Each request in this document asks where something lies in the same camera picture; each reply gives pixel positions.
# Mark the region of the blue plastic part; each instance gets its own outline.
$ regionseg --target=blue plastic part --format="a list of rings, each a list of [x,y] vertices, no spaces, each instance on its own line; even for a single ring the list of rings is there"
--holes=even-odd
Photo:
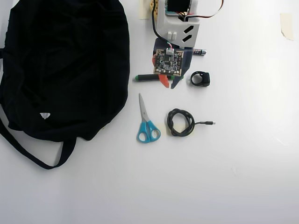
[[[142,133],[145,135],[145,138],[146,138],[144,141],[142,141],[142,140],[140,139],[140,135],[141,135]],[[150,137],[149,137],[148,131],[147,131],[147,129],[146,129],[146,122],[142,122],[142,123],[141,123],[141,125],[140,125],[140,129],[139,129],[139,132],[138,132],[138,135],[137,135],[137,139],[138,139],[140,142],[142,142],[142,143],[149,143],[149,142],[150,142]]]
[[[150,131],[150,141],[157,141],[161,137],[161,132],[160,130],[151,122],[151,120],[148,122],[149,125],[149,131]],[[157,137],[153,137],[153,131],[157,132]]]
[[[156,131],[157,132],[157,137],[154,138],[152,135],[152,132]],[[140,134],[144,134],[146,139],[144,141],[142,141],[140,139]],[[140,125],[140,129],[137,135],[137,139],[138,141],[140,141],[141,143],[149,143],[149,142],[153,142],[153,141],[157,141],[159,138],[161,137],[161,132],[160,130],[153,124],[153,122],[149,121],[149,122],[142,122]]]

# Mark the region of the circuit board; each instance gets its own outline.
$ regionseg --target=circuit board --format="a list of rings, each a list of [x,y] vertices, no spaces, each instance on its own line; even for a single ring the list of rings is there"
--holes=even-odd
[[[173,55],[166,54],[165,49],[157,49],[154,73],[181,76],[184,52],[174,49]]]

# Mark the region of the white logo tag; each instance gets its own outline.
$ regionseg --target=white logo tag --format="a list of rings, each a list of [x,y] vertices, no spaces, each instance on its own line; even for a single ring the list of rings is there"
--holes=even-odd
[[[46,120],[51,115],[50,113],[40,113],[40,115]]]

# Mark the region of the black cable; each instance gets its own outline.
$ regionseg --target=black cable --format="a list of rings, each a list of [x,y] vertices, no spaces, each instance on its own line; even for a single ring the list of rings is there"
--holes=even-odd
[[[153,11],[151,12],[151,19],[153,22],[153,29],[154,29],[154,33],[156,34],[156,36],[158,38],[160,38],[161,40],[164,40],[165,42],[169,42],[168,40],[166,40],[164,37],[162,37],[157,31],[156,31],[156,25],[155,25],[155,9],[156,9],[156,0],[154,0],[154,8]]]
[[[188,127],[182,132],[178,132],[173,128],[173,117],[178,113],[182,114],[188,122]],[[193,132],[195,125],[214,125],[214,124],[215,123],[213,121],[201,121],[195,123],[193,116],[189,112],[180,109],[173,109],[172,111],[170,111],[168,113],[168,118],[167,118],[167,125],[171,130],[171,134],[176,137],[188,136]]]

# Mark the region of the bag strap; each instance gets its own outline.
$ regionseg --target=bag strap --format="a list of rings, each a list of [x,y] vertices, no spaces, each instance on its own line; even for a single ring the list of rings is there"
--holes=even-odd
[[[53,169],[53,168],[60,167],[61,165],[63,165],[68,160],[68,158],[70,157],[70,155],[72,154],[72,152],[73,152],[73,150],[75,148],[75,145],[76,145],[76,140],[77,140],[77,138],[75,138],[75,139],[72,139],[72,140],[65,141],[63,143],[62,152],[61,152],[61,156],[60,156],[60,160],[59,160],[58,164],[55,165],[55,166],[49,166],[49,165],[45,164],[44,162],[40,161],[38,158],[36,158],[32,154],[30,154],[28,151],[26,151],[26,149],[24,149],[18,143],[18,141],[11,135],[11,133],[9,133],[9,131],[5,128],[5,126],[4,126],[1,118],[0,118],[0,134],[13,147],[15,147],[15,149],[18,150],[21,154],[23,154],[28,159],[30,159],[31,161],[35,162],[37,165],[39,165],[40,167],[42,167],[44,169]]]

